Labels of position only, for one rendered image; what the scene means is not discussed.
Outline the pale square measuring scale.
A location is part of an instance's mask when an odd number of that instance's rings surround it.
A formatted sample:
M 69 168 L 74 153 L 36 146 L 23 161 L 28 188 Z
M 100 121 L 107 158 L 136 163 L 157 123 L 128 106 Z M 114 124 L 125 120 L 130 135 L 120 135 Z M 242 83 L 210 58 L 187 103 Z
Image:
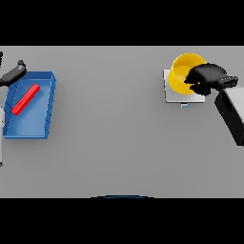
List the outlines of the pale square measuring scale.
M 162 77 L 164 80 L 164 90 L 165 90 L 165 100 L 167 103 L 181 103 L 181 104 L 188 104 L 188 103 L 204 103 L 205 97 L 203 95 L 199 95 L 196 93 L 184 95 L 178 92 L 175 92 L 169 82 L 168 82 L 168 75 L 169 70 L 162 71 Z

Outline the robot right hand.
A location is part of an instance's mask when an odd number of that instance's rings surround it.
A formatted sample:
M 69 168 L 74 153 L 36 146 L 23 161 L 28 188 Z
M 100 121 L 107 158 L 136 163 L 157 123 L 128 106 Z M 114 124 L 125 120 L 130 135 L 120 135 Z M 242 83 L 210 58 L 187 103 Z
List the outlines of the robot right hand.
M 190 69 L 184 81 L 196 94 L 208 96 L 212 90 L 220 92 L 237 85 L 238 77 L 228 75 L 226 70 L 216 64 L 201 64 Z

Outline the blue tray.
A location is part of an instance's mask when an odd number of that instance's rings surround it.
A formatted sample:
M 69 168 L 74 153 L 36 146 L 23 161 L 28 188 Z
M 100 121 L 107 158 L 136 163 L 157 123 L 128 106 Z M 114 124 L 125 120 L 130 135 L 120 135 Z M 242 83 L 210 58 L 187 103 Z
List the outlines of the blue tray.
M 56 79 L 52 71 L 28 71 L 8 87 L 4 103 L 6 139 L 47 139 L 50 133 L 51 109 Z M 11 109 L 32 84 L 40 87 L 23 110 L 15 115 Z

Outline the yellow bowl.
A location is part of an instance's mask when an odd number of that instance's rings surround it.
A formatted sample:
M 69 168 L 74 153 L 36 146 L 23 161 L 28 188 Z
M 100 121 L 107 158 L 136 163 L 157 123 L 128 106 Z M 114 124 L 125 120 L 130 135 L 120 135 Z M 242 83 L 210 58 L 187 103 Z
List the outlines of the yellow bowl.
M 191 68 L 206 63 L 207 61 L 196 53 L 178 55 L 174 59 L 168 75 L 168 82 L 171 88 L 180 94 L 192 94 L 193 91 L 190 89 L 190 84 L 185 83 L 185 76 L 189 74 Z

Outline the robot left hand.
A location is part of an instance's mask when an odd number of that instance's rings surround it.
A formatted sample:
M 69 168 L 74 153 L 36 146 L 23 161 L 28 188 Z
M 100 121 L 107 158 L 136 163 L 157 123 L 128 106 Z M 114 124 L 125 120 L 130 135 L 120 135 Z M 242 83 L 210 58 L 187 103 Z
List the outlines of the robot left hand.
M 27 73 L 27 67 L 23 60 L 19 60 L 17 65 L 2 77 L 0 77 L 0 87 L 9 87 Z

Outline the red beaker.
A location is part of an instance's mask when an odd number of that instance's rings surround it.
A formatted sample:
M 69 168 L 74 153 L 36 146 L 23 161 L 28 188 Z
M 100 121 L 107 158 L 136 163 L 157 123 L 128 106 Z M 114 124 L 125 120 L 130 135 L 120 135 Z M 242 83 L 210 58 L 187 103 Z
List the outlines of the red beaker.
M 32 84 L 28 88 L 28 90 L 23 94 L 23 96 L 12 107 L 11 112 L 14 115 L 19 114 L 39 91 L 40 86 L 37 84 Z

